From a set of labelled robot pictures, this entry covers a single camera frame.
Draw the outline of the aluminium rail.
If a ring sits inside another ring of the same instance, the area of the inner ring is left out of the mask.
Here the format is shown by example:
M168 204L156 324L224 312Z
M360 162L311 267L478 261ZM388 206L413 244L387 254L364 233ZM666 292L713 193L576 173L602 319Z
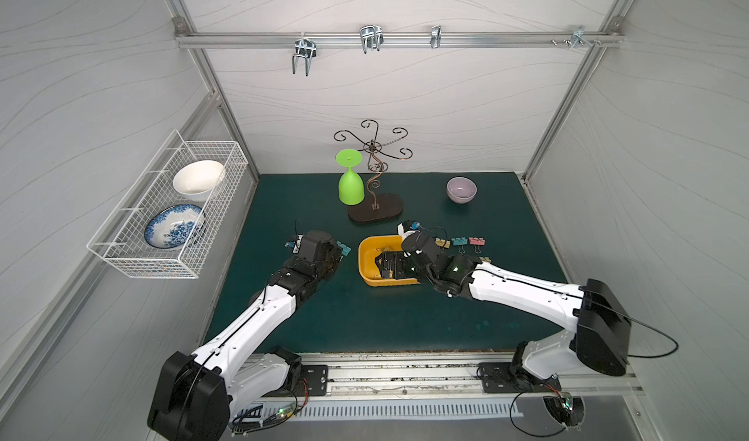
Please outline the aluminium rail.
M384 31L384 43L380 50L425 49L430 48L431 30L419 32ZM553 47L549 41L569 38L572 30L546 32L456 32L442 29L439 49L505 49L505 48L552 48L567 49L566 46ZM618 47L623 43L622 34L585 31L589 40L597 40L596 47ZM295 42L302 37L313 41L318 50L362 50L359 32L232 32L194 33L176 38L179 48L201 50L261 49L293 50Z
M476 377L481 363L510 363L511 352L300 353L304 365L327 365L327 390L317 400L487 398ZM582 367L558 371L563 390L579 396L643 395L631 368L608 377Z

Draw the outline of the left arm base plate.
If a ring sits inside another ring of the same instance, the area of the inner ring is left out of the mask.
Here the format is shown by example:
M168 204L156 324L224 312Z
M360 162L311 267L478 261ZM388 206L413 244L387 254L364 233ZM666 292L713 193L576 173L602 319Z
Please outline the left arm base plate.
M328 390L329 370L328 365L293 365L279 391L282 395L294 394L298 398L325 396Z

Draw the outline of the pink binder clip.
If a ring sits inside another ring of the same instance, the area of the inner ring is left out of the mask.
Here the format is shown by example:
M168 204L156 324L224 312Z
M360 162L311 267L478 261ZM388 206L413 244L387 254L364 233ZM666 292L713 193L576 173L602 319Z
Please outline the pink binder clip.
M468 243L474 247L474 252L479 255L482 252L482 248L486 245L486 240L483 237L469 237Z

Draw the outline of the yellow plastic storage box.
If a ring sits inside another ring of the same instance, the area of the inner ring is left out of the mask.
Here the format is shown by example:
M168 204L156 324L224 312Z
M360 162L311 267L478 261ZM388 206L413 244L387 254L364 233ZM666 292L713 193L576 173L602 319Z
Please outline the yellow plastic storage box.
M378 261L382 253L402 253L402 238L399 235L381 235L365 238L358 248L358 270L364 281L371 287L393 287L417 285L413 277L397 278L395 272L383 275Z

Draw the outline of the lilac small bowl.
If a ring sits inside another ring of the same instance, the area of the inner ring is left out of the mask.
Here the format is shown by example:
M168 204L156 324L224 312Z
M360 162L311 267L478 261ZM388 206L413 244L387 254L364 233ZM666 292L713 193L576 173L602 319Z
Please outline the lilac small bowl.
M471 202L477 192L478 187L474 181L466 177L454 177L448 180L446 191L448 197L458 205L464 205Z

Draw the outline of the teal binder clip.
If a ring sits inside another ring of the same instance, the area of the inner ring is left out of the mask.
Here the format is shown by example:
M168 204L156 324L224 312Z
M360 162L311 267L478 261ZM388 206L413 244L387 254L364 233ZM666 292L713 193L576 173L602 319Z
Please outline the teal binder clip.
M466 247L468 245L468 238L467 237L455 237L452 239L452 245L458 249L458 253L465 254L466 253Z

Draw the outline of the metal double hook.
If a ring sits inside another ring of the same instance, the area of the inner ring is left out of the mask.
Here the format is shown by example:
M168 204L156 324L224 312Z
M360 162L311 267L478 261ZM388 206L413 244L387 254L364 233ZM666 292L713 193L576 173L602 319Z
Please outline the metal double hook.
M301 65L304 66L304 75L308 76L312 61L317 56L317 45L302 37L295 42L294 54L292 55L292 72L296 74Z

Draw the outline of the aluminium front rail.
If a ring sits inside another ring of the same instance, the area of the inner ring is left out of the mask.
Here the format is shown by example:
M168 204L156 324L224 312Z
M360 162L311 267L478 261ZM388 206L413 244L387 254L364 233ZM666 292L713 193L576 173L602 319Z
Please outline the aluminium front rail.
M327 390L317 400L487 398L476 377L481 363L510 363L511 352L300 353L304 365L327 365ZM558 371L563 390L579 396L643 395L631 368L608 377L582 367Z

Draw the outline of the round black controller board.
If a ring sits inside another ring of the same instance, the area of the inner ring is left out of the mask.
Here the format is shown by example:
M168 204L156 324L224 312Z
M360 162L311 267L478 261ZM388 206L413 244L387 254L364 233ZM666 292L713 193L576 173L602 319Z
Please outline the round black controller board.
M544 396L547 413L563 427L579 427L585 420L584 401L579 396Z

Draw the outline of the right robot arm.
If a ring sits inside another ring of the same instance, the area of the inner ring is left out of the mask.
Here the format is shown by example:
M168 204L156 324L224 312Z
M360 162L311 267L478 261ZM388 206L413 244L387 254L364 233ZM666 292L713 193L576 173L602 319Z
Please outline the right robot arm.
M372 287L428 284L450 298L502 304L559 326L550 337L518 345L507 371L515 384L541 384L582 367L610 377L626 372L632 320L599 280L564 284L501 269L450 251L423 229L368 238L358 257Z

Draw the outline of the blue patterned ceramic bowl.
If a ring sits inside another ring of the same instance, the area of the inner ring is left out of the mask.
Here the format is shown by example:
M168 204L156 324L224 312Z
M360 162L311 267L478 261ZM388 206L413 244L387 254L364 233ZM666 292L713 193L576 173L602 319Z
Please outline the blue patterned ceramic bowl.
M149 221L144 230L144 240L159 250L181 248L201 232L204 222L201 207L193 204L175 205Z

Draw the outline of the bronze wire cup stand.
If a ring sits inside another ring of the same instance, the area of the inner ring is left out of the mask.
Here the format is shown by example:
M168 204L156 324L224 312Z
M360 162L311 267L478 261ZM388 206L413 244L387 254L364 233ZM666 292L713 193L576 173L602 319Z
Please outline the bronze wire cup stand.
M362 129L374 129L374 136L370 140L363 140L348 129L338 130L334 134L336 142L347 142L353 138L361 144L356 148L362 153L363 160L355 168L355 172L360 175L365 187L364 200L355 206L347 206L347 215L349 220L355 224L374 224L375 222L384 222L396 219L404 209L404 203L400 196L393 193L379 192L380 179L388 170L387 160L406 161L410 160L414 154L411 148L400 148L397 154L391 154L386 151L388 146L402 142L409 131L403 127L392 129L392 135L395 137L390 142L381 142L378 139L380 135L380 124L374 119L366 119L360 123Z

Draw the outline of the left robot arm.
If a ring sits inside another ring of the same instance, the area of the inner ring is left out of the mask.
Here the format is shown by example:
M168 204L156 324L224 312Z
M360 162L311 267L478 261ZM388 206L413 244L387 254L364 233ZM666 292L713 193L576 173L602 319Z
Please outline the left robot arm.
M296 238L292 257L267 280L247 309L212 338L186 354L175 352L163 364L147 426L167 440L218 440L273 429L301 409L291 404L263 413L261 398L294 397L304 385L300 355L281 347L253 354L266 338L333 278L343 248L327 232Z

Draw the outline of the white ceramic bowl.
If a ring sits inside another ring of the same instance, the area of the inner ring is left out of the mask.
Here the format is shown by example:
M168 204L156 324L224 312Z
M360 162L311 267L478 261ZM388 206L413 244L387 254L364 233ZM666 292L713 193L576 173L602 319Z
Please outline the white ceramic bowl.
M173 189L184 198L205 202L222 182L224 164L214 160L201 160L180 169L173 177Z

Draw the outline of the green plastic goblet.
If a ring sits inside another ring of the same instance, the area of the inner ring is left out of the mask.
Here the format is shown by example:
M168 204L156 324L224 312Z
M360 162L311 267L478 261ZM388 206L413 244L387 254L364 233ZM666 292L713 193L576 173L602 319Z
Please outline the green plastic goblet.
M363 160L362 153L355 149L341 150L335 157L339 166L346 169L339 179L339 200L346 206L360 204L365 198L365 187L362 178L355 168Z

